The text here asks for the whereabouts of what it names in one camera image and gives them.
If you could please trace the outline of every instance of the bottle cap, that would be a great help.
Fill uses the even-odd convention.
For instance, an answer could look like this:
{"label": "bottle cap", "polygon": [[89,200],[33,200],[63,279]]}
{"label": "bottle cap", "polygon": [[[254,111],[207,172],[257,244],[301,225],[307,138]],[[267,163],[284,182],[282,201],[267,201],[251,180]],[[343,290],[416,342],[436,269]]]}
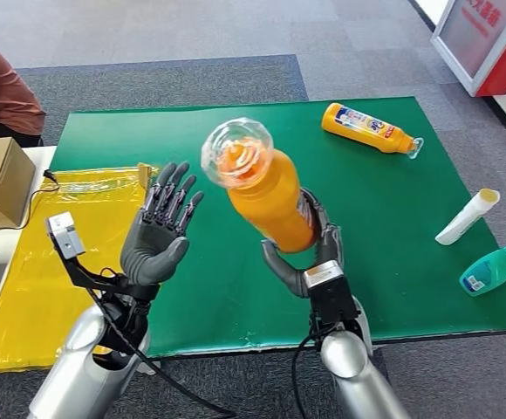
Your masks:
{"label": "bottle cap", "polygon": [[421,138],[421,137],[415,138],[414,140],[412,140],[412,142],[411,144],[410,151],[406,153],[406,155],[408,155],[408,158],[410,158],[411,160],[414,160],[416,157],[418,157],[418,155],[420,153],[420,150],[421,150],[422,147],[424,147],[424,139],[423,138]]}
{"label": "bottle cap", "polygon": [[501,195],[497,190],[483,188],[476,194],[474,204],[482,212],[491,209],[492,206],[499,202]]}
{"label": "bottle cap", "polygon": [[270,165],[273,139],[260,122],[228,120],[211,132],[201,148],[201,167],[212,182],[243,188],[261,179]]}

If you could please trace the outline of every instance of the green mat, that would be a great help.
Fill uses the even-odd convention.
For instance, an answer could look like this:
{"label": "green mat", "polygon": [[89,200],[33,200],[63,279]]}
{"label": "green mat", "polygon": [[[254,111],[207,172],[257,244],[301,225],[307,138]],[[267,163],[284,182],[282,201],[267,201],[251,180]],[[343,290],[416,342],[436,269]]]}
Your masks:
{"label": "green mat", "polygon": [[[189,228],[189,253],[150,312],[150,354],[295,345],[307,333],[308,302],[269,271],[261,235],[200,171],[205,138],[240,116],[264,123],[342,227],[344,270],[374,341],[506,331],[506,284],[471,298],[458,281],[498,249],[484,221],[451,246],[434,241],[470,195],[415,99],[340,101],[426,143],[411,161],[325,133],[320,120],[326,101],[72,113],[51,169],[188,160],[198,175],[195,190],[205,197]],[[307,266],[311,255],[291,260]]]}

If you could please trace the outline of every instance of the green bottle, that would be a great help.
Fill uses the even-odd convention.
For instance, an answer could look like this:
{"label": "green bottle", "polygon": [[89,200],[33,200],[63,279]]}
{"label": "green bottle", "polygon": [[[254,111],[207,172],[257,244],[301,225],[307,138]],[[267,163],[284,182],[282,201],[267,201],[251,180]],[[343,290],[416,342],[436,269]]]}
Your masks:
{"label": "green bottle", "polygon": [[469,295],[476,297],[506,281],[506,247],[479,258],[462,274],[459,282]]}

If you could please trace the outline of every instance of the white cylindrical container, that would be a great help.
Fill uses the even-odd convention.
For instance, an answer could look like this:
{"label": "white cylindrical container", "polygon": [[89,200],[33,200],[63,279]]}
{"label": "white cylindrical container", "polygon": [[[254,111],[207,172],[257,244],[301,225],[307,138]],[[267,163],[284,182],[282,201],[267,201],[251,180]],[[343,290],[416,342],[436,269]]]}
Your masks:
{"label": "white cylindrical container", "polygon": [[457,214],[441,233],[436,236],[439,244],[448,245],[458,240],[467,230],[473,226],[481,216],[489,211],[492,206],[499,202],[501,195],[497,190],[480,189],[477,194],[473,196],[469,203]]}

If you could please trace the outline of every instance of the white cap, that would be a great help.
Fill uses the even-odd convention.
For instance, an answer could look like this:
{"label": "white cap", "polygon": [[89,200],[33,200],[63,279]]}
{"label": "white cap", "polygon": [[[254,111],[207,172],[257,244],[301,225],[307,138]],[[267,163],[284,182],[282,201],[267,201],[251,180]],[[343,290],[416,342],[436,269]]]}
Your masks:
{"label": "white cap", "polygon": [[471,202],[479,211],[486,213],[491,209],[492,206],[498,203],[501,197],[501,195],[497,190],[483,188],[473,197]]}

